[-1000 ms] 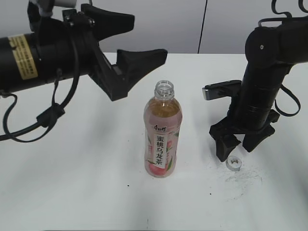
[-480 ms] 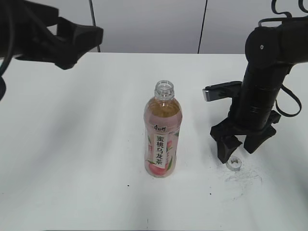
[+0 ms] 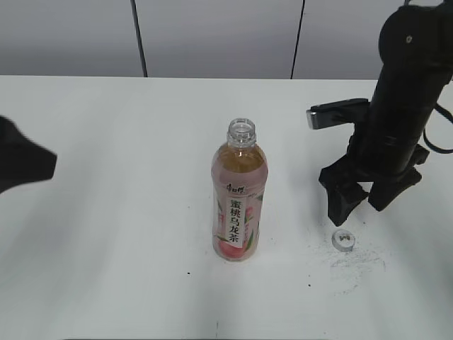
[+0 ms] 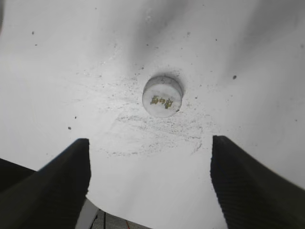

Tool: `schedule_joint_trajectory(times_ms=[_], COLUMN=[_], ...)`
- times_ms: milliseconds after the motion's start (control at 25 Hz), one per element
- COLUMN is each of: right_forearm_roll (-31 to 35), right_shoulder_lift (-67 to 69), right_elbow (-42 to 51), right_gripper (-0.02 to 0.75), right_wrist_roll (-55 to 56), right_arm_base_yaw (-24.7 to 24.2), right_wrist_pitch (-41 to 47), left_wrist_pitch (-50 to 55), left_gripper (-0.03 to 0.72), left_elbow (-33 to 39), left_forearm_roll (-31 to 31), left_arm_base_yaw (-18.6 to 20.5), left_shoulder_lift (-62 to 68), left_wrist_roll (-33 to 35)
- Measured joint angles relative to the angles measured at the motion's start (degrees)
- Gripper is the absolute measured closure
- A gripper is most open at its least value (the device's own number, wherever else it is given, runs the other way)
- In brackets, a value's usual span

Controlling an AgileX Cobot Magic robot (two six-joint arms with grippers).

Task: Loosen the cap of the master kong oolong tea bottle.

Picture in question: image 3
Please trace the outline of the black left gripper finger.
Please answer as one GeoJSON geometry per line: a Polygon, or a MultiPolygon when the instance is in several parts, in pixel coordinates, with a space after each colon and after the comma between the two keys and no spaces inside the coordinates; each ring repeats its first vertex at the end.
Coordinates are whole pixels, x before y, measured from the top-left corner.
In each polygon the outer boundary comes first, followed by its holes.
{"type": "Polygon", "coordinates": [[[57,155],[29,140],[12,120],[1,116],[1,193],[53,178],[57,155]]]}

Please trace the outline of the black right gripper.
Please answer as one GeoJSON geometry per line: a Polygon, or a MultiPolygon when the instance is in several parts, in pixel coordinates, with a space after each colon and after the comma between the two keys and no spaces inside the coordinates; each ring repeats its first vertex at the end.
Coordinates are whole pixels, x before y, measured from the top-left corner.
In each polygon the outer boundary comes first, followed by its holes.
{"type": "Polygon", "coordinates": [[[422,179],[415,166],[425,163],[429,155],[426,148],[417,144],[407,151],[397,145],[376,144],[371,152],[360,154],[362,141],[362,136],[352,135],[346,154],[319,175],[328,196],[328,217],[334,225],[342,225],[368,196],[369,204],[382,211],[422,179]]]}

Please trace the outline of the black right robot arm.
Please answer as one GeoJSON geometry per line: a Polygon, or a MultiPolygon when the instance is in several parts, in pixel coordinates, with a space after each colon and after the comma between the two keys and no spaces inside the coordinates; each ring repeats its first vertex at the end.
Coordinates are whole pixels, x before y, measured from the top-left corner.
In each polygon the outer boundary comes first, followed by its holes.
{"type": "Polygon", "coordinates": [[[371,99],[354,98],[311,107],[314,130],[351,123],[347,151],[321,170],[328,218],[341,226],[364,200],[385,209],[422,178],[435,146],[425,135],[443,88],[452,80],[452,2],[416,6],[406,1],[379,35],[382,70],[371,99]]]}

